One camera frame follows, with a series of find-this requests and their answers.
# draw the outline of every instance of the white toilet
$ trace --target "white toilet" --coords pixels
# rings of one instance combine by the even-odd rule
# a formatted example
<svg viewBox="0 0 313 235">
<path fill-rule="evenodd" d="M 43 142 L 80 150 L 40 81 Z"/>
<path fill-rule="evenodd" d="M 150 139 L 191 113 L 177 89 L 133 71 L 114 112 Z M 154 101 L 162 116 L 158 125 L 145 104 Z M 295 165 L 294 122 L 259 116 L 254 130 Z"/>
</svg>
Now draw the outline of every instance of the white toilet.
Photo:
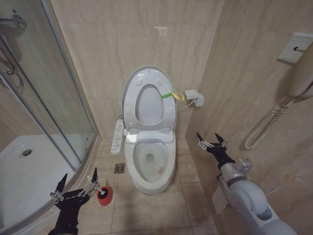
<svg viewBox="0 0 313 235">
<path fill-rule="evenodd" d="M 165 190 L 174 174 L 177 101 L 161 97 L 171 92 L 171 79 L 154 66 L 138 68 L 123 90 L 126 166 L 133 184 L 149 195 Z"/>
</svg>

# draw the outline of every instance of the shower drain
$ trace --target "shower drain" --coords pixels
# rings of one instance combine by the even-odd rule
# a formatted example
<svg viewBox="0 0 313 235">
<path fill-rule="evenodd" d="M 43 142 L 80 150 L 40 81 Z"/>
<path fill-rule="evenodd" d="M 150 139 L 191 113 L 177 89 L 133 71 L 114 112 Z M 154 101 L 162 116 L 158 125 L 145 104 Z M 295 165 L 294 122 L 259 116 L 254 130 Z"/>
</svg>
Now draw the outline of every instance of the shower drain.
<svg viewBox="0 0 313 235">
<path fill-rule="evenodd" d="M 115 164 L 114 174 L 122 174 L 125 171 L 125 163 Z"/>
<path fill-rule="evenodd" d="M 26 156 L 28 156 L 29 154 L 31 154 L 31 152 L 32 152 L 31 149 L 24 150 L 24 151 L 22 152 L 21 157 L 22 157 L 22 158 L 23 158 L 23 157 L 26 157 Z"/>
</svg>

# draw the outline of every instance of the red object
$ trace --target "red object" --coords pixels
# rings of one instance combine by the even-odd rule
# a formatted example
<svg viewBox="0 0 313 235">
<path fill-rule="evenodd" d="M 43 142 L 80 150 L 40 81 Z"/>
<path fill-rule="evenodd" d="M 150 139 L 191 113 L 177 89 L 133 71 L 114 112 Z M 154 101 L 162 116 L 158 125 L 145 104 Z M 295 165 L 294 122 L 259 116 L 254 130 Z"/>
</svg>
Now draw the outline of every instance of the red object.
<svg viewBox="0 0 313 235">
<path fill-rule="evenodd" d="M 113 190 L 109 187 L 101 187 L 101 189 L 104 191 L 104 194 L 101 194 L 100 191 L 97 192 L 97 199 L 101 206 L 107 206 L 110 204 L 113 198 Z"/>
</svg>

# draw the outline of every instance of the power plug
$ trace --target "power plug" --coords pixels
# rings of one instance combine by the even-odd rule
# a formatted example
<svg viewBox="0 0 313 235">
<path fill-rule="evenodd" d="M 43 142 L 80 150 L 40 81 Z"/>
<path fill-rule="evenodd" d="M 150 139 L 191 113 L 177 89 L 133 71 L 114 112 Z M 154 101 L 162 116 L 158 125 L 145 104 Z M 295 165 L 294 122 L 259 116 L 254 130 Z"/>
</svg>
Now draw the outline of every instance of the power plug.
<svg viewBox="0 0 313 235">
<path fill-rule="evenodd" d="M 200 107 L 203 105 L 204 97 L 197 90 L 186 90 L 186 99 L 192 99 L 195 106 Z"/>
</svg>

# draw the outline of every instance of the shower enclosure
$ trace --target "shower enclosure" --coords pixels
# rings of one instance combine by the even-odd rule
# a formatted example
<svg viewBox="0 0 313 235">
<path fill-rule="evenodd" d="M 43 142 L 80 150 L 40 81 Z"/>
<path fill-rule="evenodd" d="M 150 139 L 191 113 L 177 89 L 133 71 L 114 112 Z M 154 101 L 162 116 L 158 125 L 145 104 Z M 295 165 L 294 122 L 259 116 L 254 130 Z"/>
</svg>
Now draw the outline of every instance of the shower enclosure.
<svg viewBox="0 0 313 235">
<path fill-rule="evenodd" d="M 0 234 L 47 206 L 97 133 L 62 40 L 49 1 L 0 0 Z"/>
</svg>

